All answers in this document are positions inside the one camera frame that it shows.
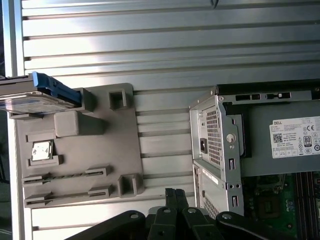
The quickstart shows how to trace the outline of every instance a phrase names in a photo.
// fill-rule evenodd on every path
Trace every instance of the ventilation grille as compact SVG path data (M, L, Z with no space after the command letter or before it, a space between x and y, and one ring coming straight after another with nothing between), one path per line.
M219 213L218 210L215 208L215 206L211 203L211 201L207 197L205 197L204 199L204 209L207 210L207 212L209 213L209 216L213 219L215 219Z
M208 150L209 150L209 161L220 165L222 144L221 134L219 131L220 123L217 117L217 111L210 111L206 115L206 125L208 129Z

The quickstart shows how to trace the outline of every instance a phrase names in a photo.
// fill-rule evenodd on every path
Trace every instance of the gray plastic bracket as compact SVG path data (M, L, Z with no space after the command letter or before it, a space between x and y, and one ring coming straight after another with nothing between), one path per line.
M113 90L109 93L109 108L111 110L127 109L130 102L124 89Z
M87 113L93 113L93 111L96 109L97 106L97 99L96 97L86 90L85 88L74 88L73 90L76 90L81 93L81 106L76 108L69 108L66 109L67 111L79 111L83 114Z
M111 172L112 172L112 168L110 165L105 166L105 167L91 167L88 170L85 171L85 173L87 174L86 176L90 176L90 174L95 174L98 172L102 172L102 175L104 177L108 176Z
M122 175L117 181L120 198L134 197L144 191L144 185L139 174Z
M54 129L30 132L25 136L25 140L27 143L48 141L56 138L57 136Z
M34 186L43 185L45 183L50 183L52 181L59 181L59 180L65 180L65 179L71 179L71 178L81 178L81 177L106 178L108 174L111 173L111 171L112 171L112 168L109 165L105 167L91 167L85 172L61 175L61 176L51 175L50 173L30 175L30 176L24 177L22 179L22 182L24 187L34 187Z
M48 199L51 195L52 192L31 195L24 200L24 205L26 207L32 205L33 208L44 207L50 202Z
M15 119L15 120L34 120L34 119L42 119L43 115L33 114L33 113L14 114L10 112L9 117L10 119Z
M28 159L28 168L54 167L54 166L59 166L63 162L64 161L63 161L62 155L55 155L52 157L52 159L37 160L37 161L32 161L31 159Z
M79 202L101 200L110 197L112 186L98 186L91 188L88 192L73 193L54 196L52 192L34 194L24 200L26 208L41 208L51 205L70 203L70 199L78 199Z
M59 138L104 134L103 120L80 111L62 111L53 116L55 136Z
M47 177L49 177L49 173L36 174L36 175L30 175L30 176L24 177L22 178L23 186L34 187L34 186L43 185L47 183L46 181L43 181Z
M104 195L106 198L110 198L110 194L112 193L112 186L97 186L93 187L88 191L88 195L92 198L95 195Z

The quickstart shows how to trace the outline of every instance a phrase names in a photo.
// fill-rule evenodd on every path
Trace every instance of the corrugated metal wall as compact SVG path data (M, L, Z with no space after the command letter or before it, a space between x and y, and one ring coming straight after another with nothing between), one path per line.
M188 106L208 87L320 77L317 0L23 0L22 16L26 73L133 85L147 189L120 210L163 204L167 186L193 199ZM74 234L110 209L33 210L34 239Z

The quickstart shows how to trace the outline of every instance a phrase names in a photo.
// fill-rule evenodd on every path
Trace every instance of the qr code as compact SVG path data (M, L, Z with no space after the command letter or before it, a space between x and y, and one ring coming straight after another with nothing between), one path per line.
M273 142L275 144L282 143L282 133L273 134Z

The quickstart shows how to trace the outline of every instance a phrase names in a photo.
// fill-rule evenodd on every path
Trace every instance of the power supply label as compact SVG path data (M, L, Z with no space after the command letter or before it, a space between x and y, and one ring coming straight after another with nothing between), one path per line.
M273 120L269 128L274 159L320 154L320 116Z

